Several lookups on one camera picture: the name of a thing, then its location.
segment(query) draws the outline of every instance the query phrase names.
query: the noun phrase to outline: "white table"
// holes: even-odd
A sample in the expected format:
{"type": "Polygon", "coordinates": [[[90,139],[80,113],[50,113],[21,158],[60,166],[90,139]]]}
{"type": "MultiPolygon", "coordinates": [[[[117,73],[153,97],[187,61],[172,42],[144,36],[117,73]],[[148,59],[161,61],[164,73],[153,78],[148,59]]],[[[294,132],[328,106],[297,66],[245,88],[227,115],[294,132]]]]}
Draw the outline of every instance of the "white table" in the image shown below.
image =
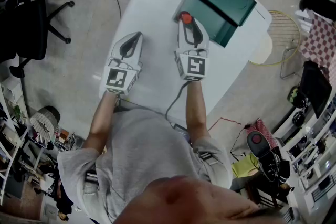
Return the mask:
{"type": "MultiPolygon", "coordinates": [[[[140,58],[143,68],[128,100],[163,114],[185,82],[180,79],[174,61],[178,25],[172,18],[180,1],[130,0],[111,44],[112,50],[113,45],[127,34],[137,31],[143,33],[144,42],[140,58]]],[[[202,81],[207,114],[246,65],[270,22],[271,15],[257,2],[244,25],[238,27],[226,48],[210,42],[210,68],[207,77],[202,81]]],[[[171,121],[184,126],[185,100],[184,90],[169,112],[171,121]]]]}

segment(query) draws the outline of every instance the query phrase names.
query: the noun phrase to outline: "gray t-shirt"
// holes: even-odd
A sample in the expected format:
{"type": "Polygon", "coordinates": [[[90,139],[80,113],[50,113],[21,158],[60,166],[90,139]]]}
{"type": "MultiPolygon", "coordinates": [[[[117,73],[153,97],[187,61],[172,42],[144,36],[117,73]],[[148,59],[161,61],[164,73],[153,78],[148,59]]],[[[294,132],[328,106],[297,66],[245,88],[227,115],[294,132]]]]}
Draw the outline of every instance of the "gray t-shirt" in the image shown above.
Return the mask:
{"type": "Polygon", "coordinates": [[[229,158],[214,139],[200,138],[191,148],[181,133],[152,111],[115,114],[106,148],[102,155],[85,148],[62,152],[57,158],[68,197],[100,224],[114,222],[126,204],[158,178],[186,175],[231,186],[229,158]],[[85,181],[93,168],[98,187],[85,181]]]}

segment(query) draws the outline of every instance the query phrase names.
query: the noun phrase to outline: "red cable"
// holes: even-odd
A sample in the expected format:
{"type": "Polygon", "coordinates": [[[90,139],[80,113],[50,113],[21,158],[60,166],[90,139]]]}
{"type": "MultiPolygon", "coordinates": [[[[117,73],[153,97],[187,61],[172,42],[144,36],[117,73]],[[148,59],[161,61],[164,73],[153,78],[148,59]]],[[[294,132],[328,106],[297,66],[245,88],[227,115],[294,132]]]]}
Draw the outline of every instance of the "red cable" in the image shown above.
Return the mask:
{"type": "Polygon", "coordinates": [[[223,117],[220,117],[211,127],[210,127],[210,129],[208,130],[208,131],[210,131],[216,124],[217,124],[217,122],[219,121],[219,120],[225,120],[225,121],[231,121],[231,122],[235,122],[235,123],[237,123],[237,124],[239,124],[239,125],[241,125],[241,123],[240,122],[237,122],[237,121],[233,121],[233,120],[229,120],[229,119],[226,119],[226,118],[223,118],[223,117]]]}

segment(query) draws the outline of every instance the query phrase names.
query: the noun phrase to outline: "red button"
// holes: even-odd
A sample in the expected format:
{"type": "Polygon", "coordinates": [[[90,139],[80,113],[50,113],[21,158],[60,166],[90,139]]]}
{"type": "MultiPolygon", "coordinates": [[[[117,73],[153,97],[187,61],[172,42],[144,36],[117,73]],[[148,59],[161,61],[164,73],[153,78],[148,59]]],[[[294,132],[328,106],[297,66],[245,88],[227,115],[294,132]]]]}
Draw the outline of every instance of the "red button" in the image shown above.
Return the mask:
{"type": "Polygon", "coordinates": [[[253,137],[252,137],[252,141],[255,143],[255,144],[259,144],[261,142],[261,136],[260,134],[255,134],[253,137]]]}

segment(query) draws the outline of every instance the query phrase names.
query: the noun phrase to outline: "chair leg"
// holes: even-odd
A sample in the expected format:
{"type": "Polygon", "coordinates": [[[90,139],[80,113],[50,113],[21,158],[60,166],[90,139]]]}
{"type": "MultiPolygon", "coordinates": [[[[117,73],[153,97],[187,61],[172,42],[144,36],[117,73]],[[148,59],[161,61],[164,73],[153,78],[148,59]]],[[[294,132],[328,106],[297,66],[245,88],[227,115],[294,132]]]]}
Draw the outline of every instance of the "chair leg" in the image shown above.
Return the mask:
{"type": "Polygon", "coordinates": [[[52,18],[54,18],[62,9],[64,9],[67,6],[73,7],[75,5],[75,3],[73,1],[68,1],[65,2],[63,5],[61,5],[58,9],[56,9],[55,11],[53,11],[48,17],[47,20],[50,22],[50,20],[52,18]]]}
{"type": "Polygon", "coordinates": [[[50,32],[52,32],[56,37],[58,37],[59,39],[61,39],[62,41],[64,41],[66,44],[71,43],[71,38],[65,38],[59,31],[57,31],[56,29],[53,28],[53,26],[51,26],[51,24],[48,25],[48,30],[50,32]]]}
{"type": "Polygon", "coordinates": [[[23,71],[23,68],[26,64],[28,64],[28,62],[30,61],[31,59],[29,58],[26,58],[22,63],[19,64],[18,67],[13,67],[13,66],[10,66],[9,67],[9,70],[11,72],[11,74],[19,79],[22,79],[25,77],[25,73],[23,71]]]}

